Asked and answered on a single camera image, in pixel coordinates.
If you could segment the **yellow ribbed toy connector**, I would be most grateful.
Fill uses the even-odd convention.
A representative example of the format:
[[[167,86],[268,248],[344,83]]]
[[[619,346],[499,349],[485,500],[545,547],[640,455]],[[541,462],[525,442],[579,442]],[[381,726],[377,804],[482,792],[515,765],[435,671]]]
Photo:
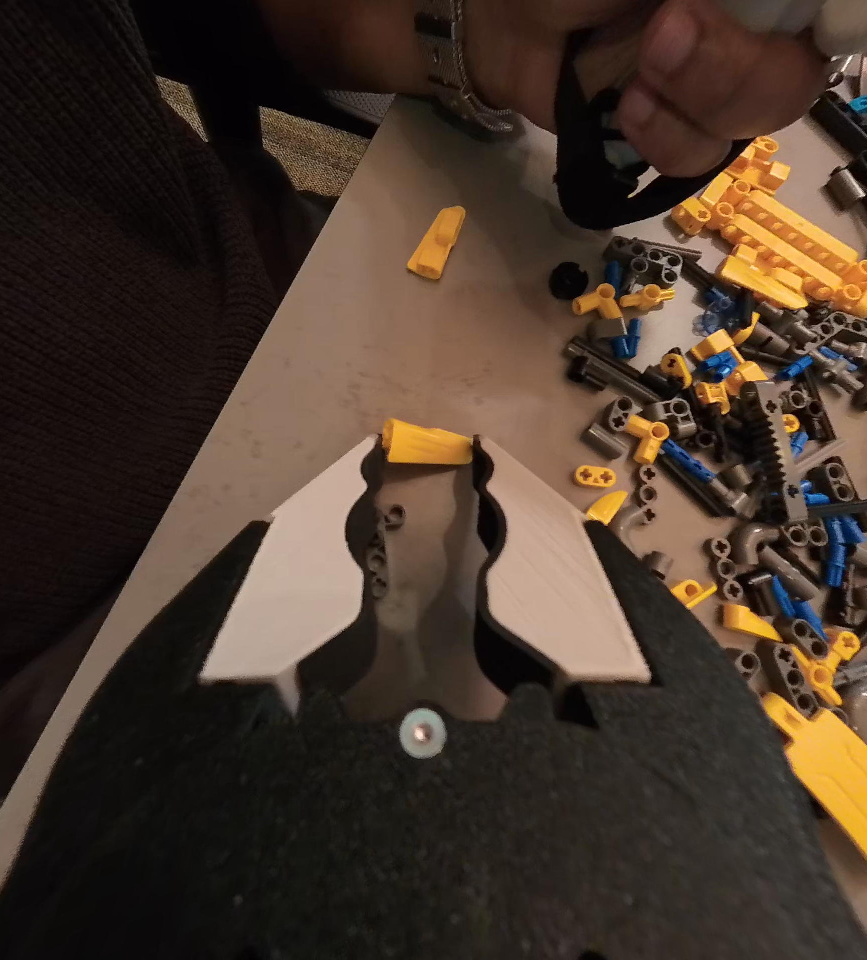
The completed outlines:
[[[459,467],[472,463],[472,438],[440,428],[389,418],[381,434],[387,462],[395,465]]]

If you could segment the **yellow wedge toy piece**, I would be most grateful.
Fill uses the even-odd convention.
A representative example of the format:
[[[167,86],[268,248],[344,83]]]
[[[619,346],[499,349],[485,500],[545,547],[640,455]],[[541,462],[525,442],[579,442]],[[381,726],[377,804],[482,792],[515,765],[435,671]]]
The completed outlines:
[[[465,217],[466,210],[462,206],[441,209],[407,261],[406,269],[423,279],[439,281],[458,242]]]

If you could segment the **grey angled toy beam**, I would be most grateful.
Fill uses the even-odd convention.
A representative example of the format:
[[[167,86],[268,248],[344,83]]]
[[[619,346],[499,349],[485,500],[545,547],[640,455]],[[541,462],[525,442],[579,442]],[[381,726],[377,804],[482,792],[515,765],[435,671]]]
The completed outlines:
[[[390,565],[388,554],[388,534],[403,528],[406,522],[406,510],[401,504],[377,508],[377,526],[365,554],[367,570],[370,574],[371,593],[376,601],[383,600],[390,589]]]

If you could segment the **person's left forearm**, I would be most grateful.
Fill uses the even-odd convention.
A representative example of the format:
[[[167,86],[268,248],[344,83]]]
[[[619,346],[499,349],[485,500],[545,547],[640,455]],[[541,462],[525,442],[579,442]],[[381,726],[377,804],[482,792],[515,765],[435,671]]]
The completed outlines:
[[[278,52],[323,90],[429,92],[414,1],[259,1]]]

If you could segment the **large yellow curved toy panel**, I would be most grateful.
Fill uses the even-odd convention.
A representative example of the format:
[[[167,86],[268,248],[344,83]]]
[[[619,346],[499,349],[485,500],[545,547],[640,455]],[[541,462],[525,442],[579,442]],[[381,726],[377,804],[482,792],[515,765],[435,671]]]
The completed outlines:
[[[792,771],[867,861],[867,744],[830,710],[806,718],[775,693],[761,702]]]

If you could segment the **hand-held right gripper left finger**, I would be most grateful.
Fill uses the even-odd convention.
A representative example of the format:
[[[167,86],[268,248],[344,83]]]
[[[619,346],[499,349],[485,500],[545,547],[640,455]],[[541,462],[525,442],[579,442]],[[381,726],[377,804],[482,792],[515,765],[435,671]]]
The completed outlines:
[[[377,651],[367,552],[384,464],[369,435],[272,511],[201,684],[272,684],[296,714],[302,694],[343,695],[365,678]]]

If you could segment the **pile of yellow blue toy pieces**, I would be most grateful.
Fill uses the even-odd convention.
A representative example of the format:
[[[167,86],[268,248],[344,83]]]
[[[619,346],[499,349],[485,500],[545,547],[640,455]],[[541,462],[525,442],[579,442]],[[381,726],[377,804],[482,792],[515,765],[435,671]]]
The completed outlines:
[[[849,153],[829,196],[867,215],[867,116],[849,104],[827,92],[810,114]],[[724,244],[719,268],[728,243],[680,232],[673,209],[682,240]],[[569,379],[618,396],[584,443],[613,460],[638,439],[638,502],[615,525],[654,519],[652,465],[711,518],[736,519],[706,548],[723,626],[765,647],[734,652],[740,672],[762,670],[805,717],[850,723],[867,693],[867,318],[765,302],[691,246],[615,234],[602,256],[604,283],[571,304],[590,322],[564,354]]]

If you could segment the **dark knitted sweater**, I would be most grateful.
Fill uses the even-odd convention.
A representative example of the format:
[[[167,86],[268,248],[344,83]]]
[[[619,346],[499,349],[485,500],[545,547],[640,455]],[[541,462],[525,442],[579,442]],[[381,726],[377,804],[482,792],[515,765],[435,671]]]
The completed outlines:
[[[164,102],[128,2],[0,2],[0,798],[325,218]]]

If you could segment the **yellow toy beam assembly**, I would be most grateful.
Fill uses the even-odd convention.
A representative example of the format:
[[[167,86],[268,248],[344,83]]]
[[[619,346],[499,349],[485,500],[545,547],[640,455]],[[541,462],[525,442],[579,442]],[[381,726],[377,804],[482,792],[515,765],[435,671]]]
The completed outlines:
[[[731,252],[724,282],[790,310],[832,306],[867,318],[867,259],[776,199],[791,169],[776,161],[775,139],[759,137],[697,197],[670,213],[682,234],[718,234]]]

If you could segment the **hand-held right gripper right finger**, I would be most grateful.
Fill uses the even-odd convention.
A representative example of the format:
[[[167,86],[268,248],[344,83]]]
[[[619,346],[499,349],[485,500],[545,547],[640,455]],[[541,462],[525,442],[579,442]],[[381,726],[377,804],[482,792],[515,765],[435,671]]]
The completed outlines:
[[[585,515],[492,439],[475,437],[474,451],[480,506],[497,523],[477,584],[485,624],[554,681],[648,684]]]

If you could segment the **person's left hand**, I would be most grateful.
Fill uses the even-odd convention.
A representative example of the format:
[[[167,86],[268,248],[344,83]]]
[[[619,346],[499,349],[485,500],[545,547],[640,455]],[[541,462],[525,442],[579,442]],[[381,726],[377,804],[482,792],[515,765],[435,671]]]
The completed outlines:
[[[806,35],[751,32],[717,2],[465,2],[463,30],[476,94],[552,134],[567,42],[591,31],[579,65],[585,90],[626,75],[616,123],[674,178],[709,171],[736,140],[794,123],[827,81]]]

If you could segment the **metal mesh wristwatch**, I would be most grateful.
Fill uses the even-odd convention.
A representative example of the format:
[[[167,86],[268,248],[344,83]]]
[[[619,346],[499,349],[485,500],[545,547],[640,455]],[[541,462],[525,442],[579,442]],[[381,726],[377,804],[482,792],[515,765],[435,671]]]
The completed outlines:
[[[423,53],[428,96],[441,114],[472,135],[509,138],[513,113],[482,101],[464,60],[464,2],[416,1],[414,32]]]

